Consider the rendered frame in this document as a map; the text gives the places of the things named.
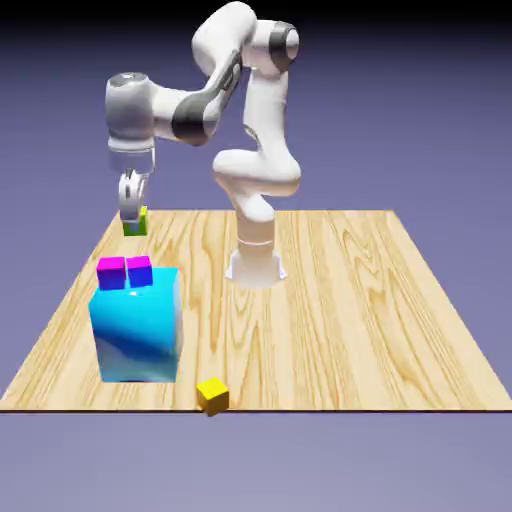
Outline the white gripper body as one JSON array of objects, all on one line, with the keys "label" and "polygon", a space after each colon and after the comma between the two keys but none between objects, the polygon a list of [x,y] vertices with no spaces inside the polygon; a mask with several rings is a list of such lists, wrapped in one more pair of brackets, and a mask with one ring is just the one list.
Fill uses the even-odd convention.
[{"label": "white gripper body", "polygon": [[148,173],[139,173],[134,168],[126,169],[120,175],[118,198],[120,218],[123,222],[138,221],[148,177]]}]

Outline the small green cube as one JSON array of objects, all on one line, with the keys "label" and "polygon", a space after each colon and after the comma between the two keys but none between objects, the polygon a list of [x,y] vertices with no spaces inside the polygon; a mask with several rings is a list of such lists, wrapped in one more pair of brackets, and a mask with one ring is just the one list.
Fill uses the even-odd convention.
[{"label": "small green cube", "polygon": [[125,236],[146,236],[147,235],[147,206],[142,205],[137,222],[123,221],[123,233]]}]

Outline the small magenta cube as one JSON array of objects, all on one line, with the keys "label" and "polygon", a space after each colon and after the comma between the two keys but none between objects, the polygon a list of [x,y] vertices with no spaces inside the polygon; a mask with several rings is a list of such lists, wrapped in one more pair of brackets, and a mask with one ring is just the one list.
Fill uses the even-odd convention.
[{"label": "small magenta cube", "polygon": [[127,258],[126,268],[131,288],[140,288],[153,284],[152,264],[147,255]]},{"label": "small magenta cube", "polygon": [[96,273],[100,290],[123,289],[126,284],[125,258],[100,258],[96,267]]}]

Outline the small yellow cube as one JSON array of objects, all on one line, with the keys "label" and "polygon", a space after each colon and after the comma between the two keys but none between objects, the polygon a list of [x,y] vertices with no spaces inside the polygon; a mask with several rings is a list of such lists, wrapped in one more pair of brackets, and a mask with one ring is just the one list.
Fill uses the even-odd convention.
[{"label": "small yellow cube", "polygon": [[229,408],[229,388],[217,377],[200,382],[196,386],[197,402],[208,415],[214,416]]}]

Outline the large cyan box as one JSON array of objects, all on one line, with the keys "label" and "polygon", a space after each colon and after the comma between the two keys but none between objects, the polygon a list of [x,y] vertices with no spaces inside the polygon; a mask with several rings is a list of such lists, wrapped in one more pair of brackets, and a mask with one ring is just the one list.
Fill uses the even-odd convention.
[{"label": "large cyan box", "polygon": [[152,269],[144,287],[95,291],[89,302],[101,379],[105,382],[176,380],[184,344],[180,274]]}]

